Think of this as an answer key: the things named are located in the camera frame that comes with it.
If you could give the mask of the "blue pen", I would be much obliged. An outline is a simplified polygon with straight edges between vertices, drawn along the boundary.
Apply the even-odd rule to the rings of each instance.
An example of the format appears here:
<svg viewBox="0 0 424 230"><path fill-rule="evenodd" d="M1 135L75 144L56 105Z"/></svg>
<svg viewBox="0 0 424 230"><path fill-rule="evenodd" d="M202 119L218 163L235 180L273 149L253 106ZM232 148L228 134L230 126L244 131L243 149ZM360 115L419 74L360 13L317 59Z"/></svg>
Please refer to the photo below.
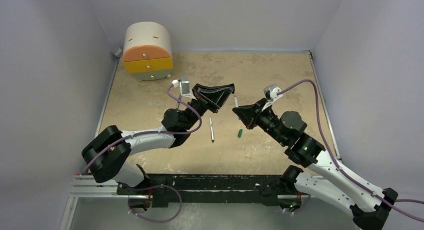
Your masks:
<svg viewBox="0 0 424 230"><path fill-rule="evenodd" d="M180 103L181 103L181 99L182 99L182 95L179 94L179 97L178 97L178 100L177 100L177 104L176 104L176 109L179 109Z"/></svg>

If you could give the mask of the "white marker black tip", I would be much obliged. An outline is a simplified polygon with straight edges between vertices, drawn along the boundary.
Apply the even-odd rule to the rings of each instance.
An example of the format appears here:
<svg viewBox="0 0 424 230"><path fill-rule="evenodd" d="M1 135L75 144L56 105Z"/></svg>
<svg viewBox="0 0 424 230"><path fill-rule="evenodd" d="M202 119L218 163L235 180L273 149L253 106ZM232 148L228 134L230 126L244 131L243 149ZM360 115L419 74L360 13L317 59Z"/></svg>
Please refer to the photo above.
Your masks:
<svg viewBox="0 0 424 230"><path fill-rule="evenodd" d="M215 133L214 133L213 121L212 121L211 117L209 117L209 128L210 128L211 142L214 143L215 142Z"/></svg>

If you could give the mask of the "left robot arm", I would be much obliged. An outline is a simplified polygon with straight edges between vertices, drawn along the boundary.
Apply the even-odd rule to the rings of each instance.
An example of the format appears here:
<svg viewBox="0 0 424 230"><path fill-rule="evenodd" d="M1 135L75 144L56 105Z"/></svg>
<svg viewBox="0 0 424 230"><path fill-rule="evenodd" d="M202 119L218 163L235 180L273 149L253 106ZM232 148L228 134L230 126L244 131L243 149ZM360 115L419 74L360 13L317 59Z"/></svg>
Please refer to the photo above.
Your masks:
<svg viewBox="0 0 424 230"><path fill-rule="evenodd" d="M171 94L172 88L182 88L173 80L167 94L185 109L169 108L164 112L161 126L149 130L123 131L111 125L95 137L81 152L86 163L84 174L92 174L97 183L115 180L130 187L136 194L149 189L147 174L142 167L131 165L127 158L153 149L171 149L182 145L192 133L200 130L206 111L217 113L231 94L234 84L207 87L196 84L186 95L186 103Z"/></svg>

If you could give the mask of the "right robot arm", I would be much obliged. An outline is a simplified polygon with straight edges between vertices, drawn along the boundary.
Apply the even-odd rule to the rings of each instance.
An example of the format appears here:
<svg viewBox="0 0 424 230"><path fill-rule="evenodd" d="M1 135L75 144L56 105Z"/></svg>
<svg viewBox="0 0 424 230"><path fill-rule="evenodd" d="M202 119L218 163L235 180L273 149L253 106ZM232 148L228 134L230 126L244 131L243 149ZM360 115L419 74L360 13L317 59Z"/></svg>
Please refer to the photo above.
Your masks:
<svg viewBox="0 0 424 230"><path fill-rule="evenodd" d="M305 133L307 124L298 112L277 117L271 107L263 108L265 104L261 99L232 111L247 129L258 126L286 148L293 164L281 176L282 190L313 195L345 212L360 229L382 229L398 193L369 183L335 159Z"/></svg>

